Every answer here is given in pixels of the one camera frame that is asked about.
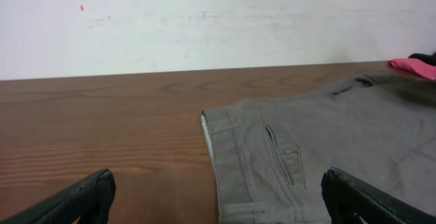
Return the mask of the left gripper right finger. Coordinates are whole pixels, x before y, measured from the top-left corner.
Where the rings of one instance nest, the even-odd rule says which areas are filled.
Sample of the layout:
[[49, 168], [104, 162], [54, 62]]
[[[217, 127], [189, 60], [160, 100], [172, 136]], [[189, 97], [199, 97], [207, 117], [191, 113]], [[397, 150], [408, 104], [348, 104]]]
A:
[[434, 224], [435, 217], [337, 168], [322, 178], [322, 197], [332, 224]]

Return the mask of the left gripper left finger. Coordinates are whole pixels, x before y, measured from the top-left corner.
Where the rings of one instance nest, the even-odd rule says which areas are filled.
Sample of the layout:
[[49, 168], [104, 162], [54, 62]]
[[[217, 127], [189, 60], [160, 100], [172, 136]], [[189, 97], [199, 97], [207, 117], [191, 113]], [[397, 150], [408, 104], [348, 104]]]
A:
[[109, 169], [98, 170], [3, 224], [106, 224], [116, 183]]

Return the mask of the grey shorts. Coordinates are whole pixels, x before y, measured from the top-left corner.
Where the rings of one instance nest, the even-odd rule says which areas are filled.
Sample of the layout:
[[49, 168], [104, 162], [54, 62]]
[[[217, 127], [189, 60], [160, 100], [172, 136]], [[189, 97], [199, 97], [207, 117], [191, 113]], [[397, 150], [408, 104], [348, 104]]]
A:
[[221, 223], [329, 223], [330, 167], [435, 214], [435, 83], [363, 75], [205, 110]]

